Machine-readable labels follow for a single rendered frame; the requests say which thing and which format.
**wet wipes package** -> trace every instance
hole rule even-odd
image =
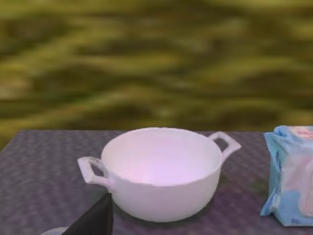
[[[284,226],[313,226],[313,126],[278,126],[265,140],[270,175],[261,215],[274,214]]]

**dark pointed object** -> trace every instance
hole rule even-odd
[[[62,235],[112,235],[113,201],[106,193]]]

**textured table surface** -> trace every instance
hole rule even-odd
[[[123,131],[21,131],[0,153],[0,234],[40,235],[66,227],[106,190],[84,183],[77,159],[100,157]],[[269,153],[262,133],[228,132],[241,145],[223,165],[211,203],[184,221],[154,224],[115,208],[114,235],[306,235],[260,217],[266,198]]]

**handle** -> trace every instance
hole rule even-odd
[[[82,157],[77,160],[80,171],[82,172],[83,178],[87,184],[101,185],[106,187],[110,192],[114,190],[114,183],[111,179],[97,176],[94,174],[91,166],[95,166],[101,171],[105,171],[105,168],[98,158],[93,157]]]
[[[225,141],[228,146],[227,148],[222,152],[222,160],[223,162],[233,153],[236,152],[241,148],[241,145],[235,141],[232,137],[227,135],[226,133],[219,131],[215,132],[212,135],[208,136],[209,140],[215,141],[216,139],[222,139]]]

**blurry green background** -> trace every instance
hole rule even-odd
[[[21,129],[313,124],[311,0],[0,0],[0,148]]]

